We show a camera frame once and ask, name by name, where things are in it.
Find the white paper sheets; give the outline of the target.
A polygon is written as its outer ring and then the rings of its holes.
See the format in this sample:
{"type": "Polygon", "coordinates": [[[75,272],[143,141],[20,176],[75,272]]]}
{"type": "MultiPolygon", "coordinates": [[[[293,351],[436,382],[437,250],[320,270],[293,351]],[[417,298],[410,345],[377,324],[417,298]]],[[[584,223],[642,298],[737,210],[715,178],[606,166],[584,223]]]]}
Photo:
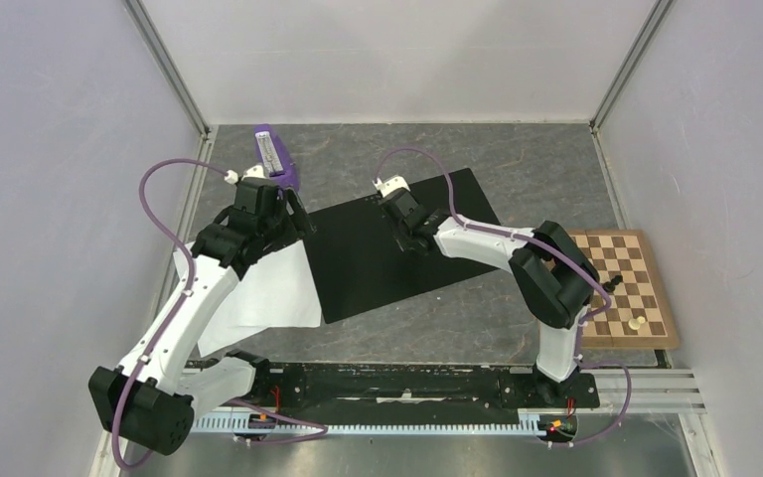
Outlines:
{"type": "Polygon", "coordinates": [[[270,328],[317,328],[322,307],[300,240],[253,265],[196,342],[201,357],[229,349],[270,328]]]}

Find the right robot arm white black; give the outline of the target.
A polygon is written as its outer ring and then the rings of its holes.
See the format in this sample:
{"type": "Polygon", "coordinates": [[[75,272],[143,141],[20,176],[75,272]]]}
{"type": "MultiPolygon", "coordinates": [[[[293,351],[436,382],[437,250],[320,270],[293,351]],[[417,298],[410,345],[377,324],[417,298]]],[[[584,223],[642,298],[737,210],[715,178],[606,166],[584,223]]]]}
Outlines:
{"type": "Polygon", "coordinates": [[[429,211],[405,186],[379,190],[383,216],[403,250],[437,251],[500,269],[515,279],[525,304],[539,321],[534,393],[559,405],[574,391],[579,371],[578,328],[603,292],[600,275],[567,231],[551,221],[511,229],[429,211]]]}

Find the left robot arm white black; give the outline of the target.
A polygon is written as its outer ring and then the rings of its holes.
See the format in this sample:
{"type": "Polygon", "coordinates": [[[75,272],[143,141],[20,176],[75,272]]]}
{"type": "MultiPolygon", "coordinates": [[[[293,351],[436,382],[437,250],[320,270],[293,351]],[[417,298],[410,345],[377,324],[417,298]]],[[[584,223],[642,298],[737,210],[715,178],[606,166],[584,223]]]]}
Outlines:
{"type": "Polygon", "coordinates": [[[184,374],[197,341],[246,273],[314,231],[294,190],[255,177],[235,186],[233,204],[184,247],[187,269],[176,300],[115,368],[99,367],[88,380],[102,427],[151,452],[173,454],[201,416],[234,398],[260,405],[272,391],[268,374],[234,355],[184,374]]]}

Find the black folder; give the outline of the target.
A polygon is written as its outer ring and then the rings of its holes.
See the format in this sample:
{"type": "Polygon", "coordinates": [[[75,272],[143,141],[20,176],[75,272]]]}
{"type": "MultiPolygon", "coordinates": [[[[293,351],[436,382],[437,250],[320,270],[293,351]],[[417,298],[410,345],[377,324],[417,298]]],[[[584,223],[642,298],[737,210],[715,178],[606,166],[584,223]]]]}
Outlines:
{"type": "Polygon", "coordinates": [[[310,214],[303,240],[322,309],[336,323],[493,270],[471,260],[403,251],[370,194],[310,214]]]}

